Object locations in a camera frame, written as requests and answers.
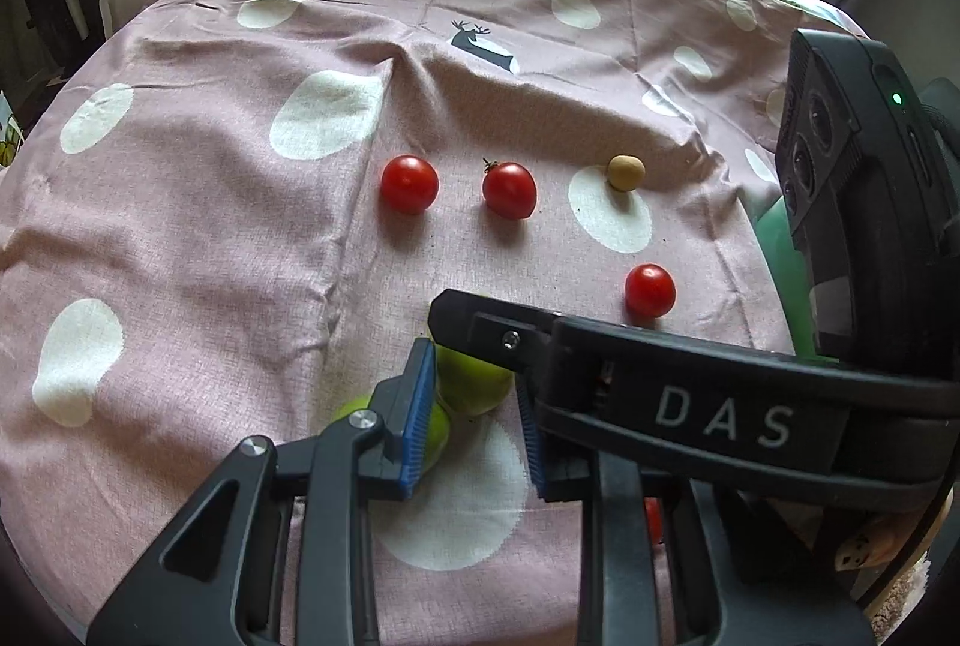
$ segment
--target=pink cloth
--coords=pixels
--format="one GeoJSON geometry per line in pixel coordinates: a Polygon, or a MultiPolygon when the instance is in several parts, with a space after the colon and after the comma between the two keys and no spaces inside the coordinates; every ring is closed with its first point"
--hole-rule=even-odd
{"type": "MultiPolygon", "coordinates": [[[[625,322],[658,262],[659,328],[789,350],[748,212],[779,195],[800,25],[829,27],[775,0],[158,0],[0,178],[0,492],[32,574],[90,619],[235,443],[323,428],[446,287],[625,322]],[[419,218],[378,200],[402,152],[440,176],[419,218]],[[608,191],[614,154],[640,191],[608,191]],[[529,221],[483,207],[483,157],[533,173],[529,221]]],[[[386,644],[572,642],[579,510],[524,464],[508,400],[377,509],[386,644]]]]}

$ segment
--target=silver bolt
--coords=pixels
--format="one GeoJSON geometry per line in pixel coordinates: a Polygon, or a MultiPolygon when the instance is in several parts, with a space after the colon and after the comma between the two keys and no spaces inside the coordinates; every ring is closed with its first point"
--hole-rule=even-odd
{"type": "Polygon", "coordinates": [[[350,414],[348,421],[354,429],[370,429],[376,425],[376,413],[364,408],[350,414]]]}
{"type": "Polygon", "coordinates": [[[250,435],[240,441],[240,453],[246,457],[258,457],[261,454],[266,454],[268,448],[270,448],[270,440],[264,438],[263,435],[250,435]]]}

